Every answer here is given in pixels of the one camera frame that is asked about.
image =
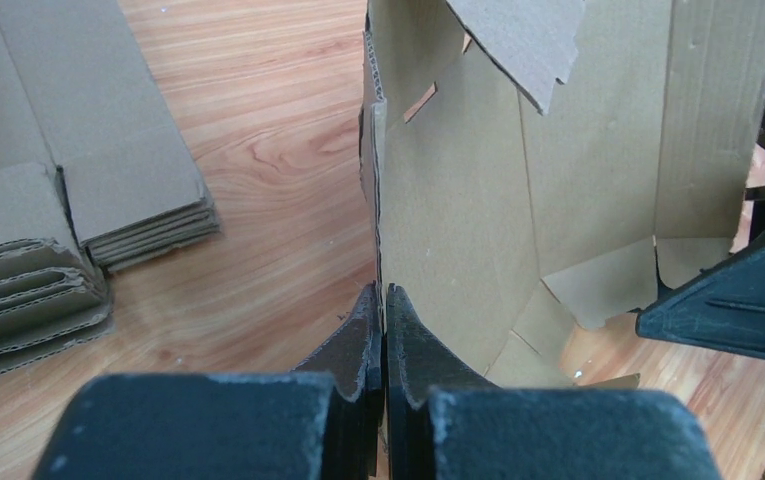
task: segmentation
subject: cardboard tab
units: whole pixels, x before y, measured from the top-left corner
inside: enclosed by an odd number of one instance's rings
[[[583,0],[447,0],[467,32],[541,113],[577,57]]]

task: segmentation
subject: wood grain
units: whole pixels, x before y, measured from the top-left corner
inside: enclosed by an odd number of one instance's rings
[[[118,371],[278,371],[374,275],[358,182],[363,0],[120,0],[225,233],[113,279],[117,332],[0,377],[0,478],[25,478],[64,405]],[[580,383],[641,372],[699,414],[728,479],[765,463],[765,363],[577,330]]]

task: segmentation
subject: cardboard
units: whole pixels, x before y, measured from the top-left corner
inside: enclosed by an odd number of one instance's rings
[[[0,245],[0,280],[50,267],[82,269],[82,273],[91,274],[95,282],[101,281],[101,274],[85,270],[81,258],[74,256],[54,240],[35,239]]]
[[[111,333],[114,325],[110,316],[110,305],[103,305],[89,312],[92,312],[94,318],[104,320],[32,347],[0,355],[0,375]]]
[[[0,311],[43,298],[84,282],[76,269],[48,268],[0,280]]]
[[[99,267],[218,230],[117,3],[0,0],[0,373],[111,328]]]
[[[78,286],[0,312],[0,355],[100,323],[105,317],[90,309],[101,303],[100,293]]]
[[[208,208],[202,176],[116,1],[0,0],[0,27],[63,167],[81,245],[167,212]]]
[[[368,3],[360,148],[378,280],[500,383],[572,384],[555,365],[575,324],[646,307],[657,271],[671,287],[690,280],[738,224],[765,3],[582,11]]]

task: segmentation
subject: cardboard box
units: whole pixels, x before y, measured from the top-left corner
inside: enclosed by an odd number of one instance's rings
[[[476,371],[567,386],[575,324],[728,255],[765,2],[370,0],[365,41],[380,283]]]
[[[107,333],[115,271],[219,229],[115,0],[0,0],[0,373]]]

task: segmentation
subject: black plastic jaw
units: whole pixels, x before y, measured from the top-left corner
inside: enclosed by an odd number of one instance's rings
[[[748,246],[638,315],[640,337],[765,359],[765,200]]]

